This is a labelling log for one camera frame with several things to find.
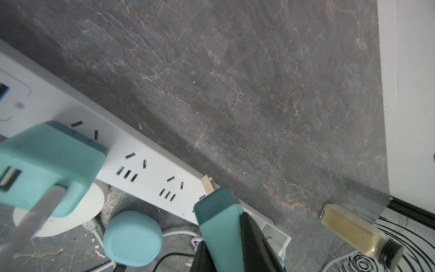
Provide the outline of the white power strip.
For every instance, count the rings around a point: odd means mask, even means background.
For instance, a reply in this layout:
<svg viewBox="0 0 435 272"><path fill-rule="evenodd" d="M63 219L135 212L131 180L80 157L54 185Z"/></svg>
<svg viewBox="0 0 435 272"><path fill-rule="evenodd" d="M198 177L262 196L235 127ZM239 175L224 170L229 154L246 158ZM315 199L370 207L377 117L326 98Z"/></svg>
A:
<svg viewBox="0 0 435 272"><path fill-rule="evenodd" d="M202 174L6 42L1 43L1 134L57 121L108 149L97 179L191 223Z"/></svg>

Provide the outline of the beige spice jar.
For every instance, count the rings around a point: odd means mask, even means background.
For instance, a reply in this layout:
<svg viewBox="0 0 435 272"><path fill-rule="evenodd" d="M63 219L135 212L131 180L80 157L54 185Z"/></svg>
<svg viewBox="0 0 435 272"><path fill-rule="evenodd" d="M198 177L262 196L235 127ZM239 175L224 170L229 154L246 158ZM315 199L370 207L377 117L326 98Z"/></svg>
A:
<svg viewBox="0 0 435 272"><path fill-rule="evenodd" d="M320 221L348 245L377 259L387 269L395 269L403 256L404 246L337 204L325 204Z"/></svg>

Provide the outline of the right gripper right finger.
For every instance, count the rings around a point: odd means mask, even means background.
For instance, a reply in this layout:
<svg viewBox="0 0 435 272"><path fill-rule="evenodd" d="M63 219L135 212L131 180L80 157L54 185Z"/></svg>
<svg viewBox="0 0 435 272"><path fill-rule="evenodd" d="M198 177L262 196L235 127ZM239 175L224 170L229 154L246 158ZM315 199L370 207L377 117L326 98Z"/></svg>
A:
<svg viewBox="0 0 435 272"><path fill-rule="evenodd" d="M259 226L246 212L240 215L242 254L246 272L285 272L280 258Z"/></svg>

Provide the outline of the teal charger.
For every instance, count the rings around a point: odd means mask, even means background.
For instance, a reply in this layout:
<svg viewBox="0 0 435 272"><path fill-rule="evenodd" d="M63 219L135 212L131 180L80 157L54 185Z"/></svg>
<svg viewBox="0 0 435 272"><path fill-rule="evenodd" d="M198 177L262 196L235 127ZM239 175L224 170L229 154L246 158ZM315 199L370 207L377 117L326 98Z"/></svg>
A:
<svg viewBox="0 0 435 272"><path fill-rule="evenodd" d="M217 188L207 175L201 177L201 182L206 195L194 205L194 213L216 271L245 272L240 226L243 212L254 219L285 268L284 256L291 238L277 224L240 201L232 190Z"/></svg>
<svg viewBox="0 0 435 272"><path fill-rule="evenodd" d="M1 142L1 203L32 209L55 185L66 194L52 216L80 203L106 161L103 145L56 121L32 126Z"/></svg>

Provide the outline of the blue earbud case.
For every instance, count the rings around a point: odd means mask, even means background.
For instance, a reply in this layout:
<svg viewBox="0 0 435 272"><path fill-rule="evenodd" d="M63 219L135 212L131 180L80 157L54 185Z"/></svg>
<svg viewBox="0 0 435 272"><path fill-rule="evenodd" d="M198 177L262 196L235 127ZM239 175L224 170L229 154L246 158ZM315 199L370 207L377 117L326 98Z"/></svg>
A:
<svg viewBox="0 0 435 272"><path fill-rule="evenodd" d="M163 233L158 222L133 210L114 216L103 236L105 255L118 264L131 267L150 264L162 246Z"/></svg>

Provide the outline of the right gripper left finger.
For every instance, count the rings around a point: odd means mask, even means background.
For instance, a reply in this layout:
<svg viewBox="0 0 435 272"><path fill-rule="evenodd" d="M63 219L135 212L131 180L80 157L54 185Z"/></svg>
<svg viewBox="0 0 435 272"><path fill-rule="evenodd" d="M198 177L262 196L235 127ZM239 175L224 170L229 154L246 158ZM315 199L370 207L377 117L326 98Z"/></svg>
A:
<svg viewBox="0 0 435 272"><path fill-rule="evenodd" d="M215 265L204 241L199 243L190 272L216 272Z"/></svg>

